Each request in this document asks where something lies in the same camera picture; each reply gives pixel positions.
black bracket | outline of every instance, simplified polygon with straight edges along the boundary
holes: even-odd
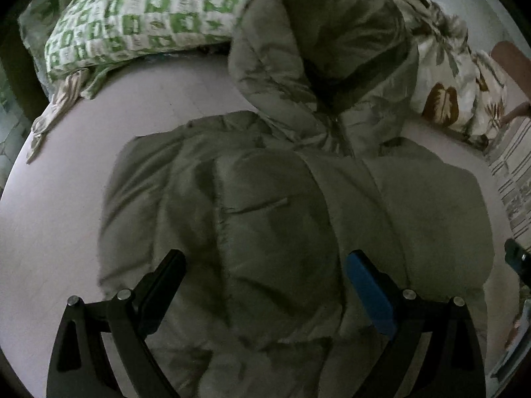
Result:
[[[367,314],[391,341],[354,398],[393,398],[423,332],[432,332],[411,398],[484,398],[480,345],[463,299],[425,301],[400,290],[360,250],[347,258],[347,274]]]
[[[514,239],[505,242],[505,262],[531,287],[531,254]]]
[[[172,250],[134,290],[85,304],[70,297],[51,354],[48,398],[123,398],[102,340],[110,332],[140,397],[179,398],[145,345],[156,332],[186,273],[186,259]]]

metal screw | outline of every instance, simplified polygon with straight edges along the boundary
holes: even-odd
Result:
[[[458,307],[465,306],[465,300],[461,296],[456,296],[455,298],[453,298],[453,303]]]
[[[406,299],[409,299],[410,301],[413,301],[417,297],[417,294],[415,293],[415,291],[411,289],[405,289],[402,292],[402,296],[405,297]]]
[[[68,300],[66,301],[66,303],[68,304],[68,307],[74,307],[75,305],[79,303],[79,296],[76,296],[76,295],[70,296]]]
[[[129,299],[131,297],[131,295],[132,295],[131,290],[129,290],[129,289],[121,289],[121,291],[116,294],[116,297],[120,301],[126,301],[127,299]]]

bed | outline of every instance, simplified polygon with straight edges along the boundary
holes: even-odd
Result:
[[[482,4],[482,10],[494,10]],[[451,10],[452,1],[447,5]],[[507,38],[480,37],[484,19],[468,21],[471,41],[484,47]],[[525,99],[509,80],[508,108]],[[104,188],[123,145],[134,136],[234,110],[253,107],[233,86],[226,57],[177,54],[137,60],[113,74],[94,100],[79,101],[64,116],[31,165],[26,164],[26,140],[0,201],[0,348],[33,396],[45,396],[51,348],[66,299],[79,295],[92,302],[103,296],[97,286],[97,235]],[[482,154],[420,118],[408,121],[402,134],[444,162],[467,169],[480,184],[496,252],[485,284],[489,369],[504,351],[519,289],[516,274],[503,259],[503,243],[512,230],[496,180]],[[114,368],[124,394],[134,396],[121,367]]]

striped fabric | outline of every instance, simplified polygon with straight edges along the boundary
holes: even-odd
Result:
[[[531,249],[531,119],[516,118],[485,151],[511,229]]]

brown leaf pattern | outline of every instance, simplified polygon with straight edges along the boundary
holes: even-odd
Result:
[[[439,47],[437,48],[437,59],[435,61],[435,64],[440,66],[443,63],[444,63],[444,49],[442,48],[442,46],[439,45]]]
[[[476,83],[480,86],[481,92],[484,93],[489,90],[489,87],[487,86],[487,82],[485,82],[485,78],[483,77],[482,73],[480,73],[479,79],[476,78]]]
[[[456,89],[445,89],[441,83],[436,83],[427,97],[422,116],[444,127],[455,123],[459,118]]]
[[[429,36],[430,34],[433,34],[433,29],[431,26],[424,21],[424,19],[416,19],[418,22],[418,25],[411,30],[411,34],[413,36]]]
[[[490,117],[493,127],[499,128],[500,119],[505,114],[505,107],[503,105],[502,100],[500,99],[498,102],[495,103],[490,102],[487,106],[485,106],[485,111]]]

